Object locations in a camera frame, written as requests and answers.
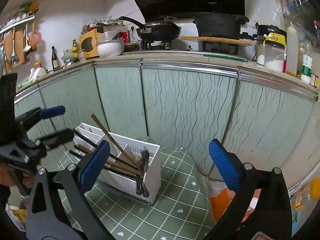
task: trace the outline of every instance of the green strip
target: green strip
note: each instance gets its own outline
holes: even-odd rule
[[[202,54],[202,55],[205,57],[223,58],[223,59],[230,59],[230,60],[235,60],[235,61],[240,61],[240,62],[246,61],[244,58],[229,57],[229,56],[224,56],[224,55],[210,55],[210,54]]]

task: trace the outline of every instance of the cutting board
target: cutting board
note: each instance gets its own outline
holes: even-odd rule
[[[180,37],[180,39],[182,39],[182,40],[200,40],[200,41],[219,41],[219,42],[231,43],[231,44],[237,44],[237,45],[253,46],[253,43],[249,42],[249,41],[241,41],[241,40],[227,39],[227,38],[182,36],[182,37]]]
[[[14,48],[15,53],[19,57],[19,62],[16,65],[10,65],[10,58],[12,55],[12,33],[7,35],[4,39],[4,50],[7,55],[7,61],[5,62],[7,71],[12,70],[13,68],[24,63],[24,54],[23,54],[23,30],[15,32],[14,39]]]

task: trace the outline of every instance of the cabinet door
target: cabinet door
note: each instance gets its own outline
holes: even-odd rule
[[[224,147],[256,169],[280,167],[299,140],[312,107],[312,102],[297,96],[242,82]]]
[[[40,84],[47,108],[63,105],[66,113],[54,117],[57,130],[76,128],[82,122],[97,126],[90,115],[94,113],[107,128],[103,115],[93,68],[82,69],[57,79],[47,85]]]
[[[39,90],[35,90],[14,105],[15,116],[24,114],[36,107],[45,108]],[[27,135],[30,140],[35,141],[35,139],[53,132],[55,132],[55,130],[50,120],[47,119],[38,122],[27,132]],[[48,151],[47,156],[41,160],[39,166],[44,167],[49,171],[56,171],[60,164],[59,160],[63,156],[65,150],[66,148],[64,146],[60,146],[52,151]]]
[[[110,131],[130,138],[146,136],[140,68],[102,66],[96,73]]]
[[[223,137],[235,79],[175,70],[142,73],[150,137],[163,147],[191,152],[207,174],[213,164],[209,142]]]

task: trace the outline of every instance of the green checkered tablecloth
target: green checkered tablecloth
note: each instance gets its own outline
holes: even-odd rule
[[[139,138],[155,143],[149,137]],[[98,182],[85,194],[92,209],[117,240],[202,240],[214,226],[208,186],[185,149],[160,148],[161,187],[149,206],[110,191]],[[70,154],[60,160],[65,168],[78,160]],[[64,191],[62,203],[72,226],[81,230]]]

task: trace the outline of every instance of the human hand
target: human hand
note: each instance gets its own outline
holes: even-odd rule
[[[16,183],[13,181],[9,174],[9,168],[5,163],[0,163],[0,184],[7,186],[7,187],[13,187],[16,185]],[[22,180],[23,185],[25,185],[28,188],[31,188],[36,176],[34,174],[23,174],[24,178]]]

